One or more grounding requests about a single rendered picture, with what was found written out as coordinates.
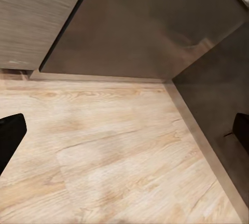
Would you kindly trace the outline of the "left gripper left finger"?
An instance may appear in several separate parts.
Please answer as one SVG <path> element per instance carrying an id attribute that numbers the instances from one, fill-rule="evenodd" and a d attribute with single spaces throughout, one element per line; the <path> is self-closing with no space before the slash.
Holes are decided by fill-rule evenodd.
<path id="1" fill-rule="evenodd" d="M 0 175 L 26 133 L 27 127 L 22 113 L 0 119 Z"/>

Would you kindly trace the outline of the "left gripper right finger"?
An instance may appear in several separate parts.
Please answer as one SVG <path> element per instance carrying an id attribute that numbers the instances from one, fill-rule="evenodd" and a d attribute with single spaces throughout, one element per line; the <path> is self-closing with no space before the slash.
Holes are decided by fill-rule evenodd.
<path id="1" fill-rule="evenodd" d="M 249 155 L 249 115 L 237 113 L 232 130 Z"/>

